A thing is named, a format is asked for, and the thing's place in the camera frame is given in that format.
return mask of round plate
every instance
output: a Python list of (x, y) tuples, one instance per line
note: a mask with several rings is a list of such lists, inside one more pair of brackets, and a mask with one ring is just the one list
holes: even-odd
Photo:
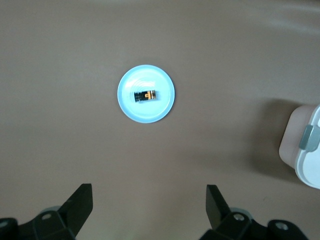
[[(155, 99), (135, 101), (135, 93), (155, 90)], [(130, 69), (118, 86), (119, 105), (130, 119), (143, 124), (165, 117), (175, 101), (175, 87), (168, 74), (153, 65)]]

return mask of plastic container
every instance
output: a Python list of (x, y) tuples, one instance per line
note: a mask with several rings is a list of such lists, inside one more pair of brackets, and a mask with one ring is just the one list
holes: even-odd
[(290, 116), (279, 148), (281, 159), (306, 185), (320, 189), (320, 105), (303, 105)]

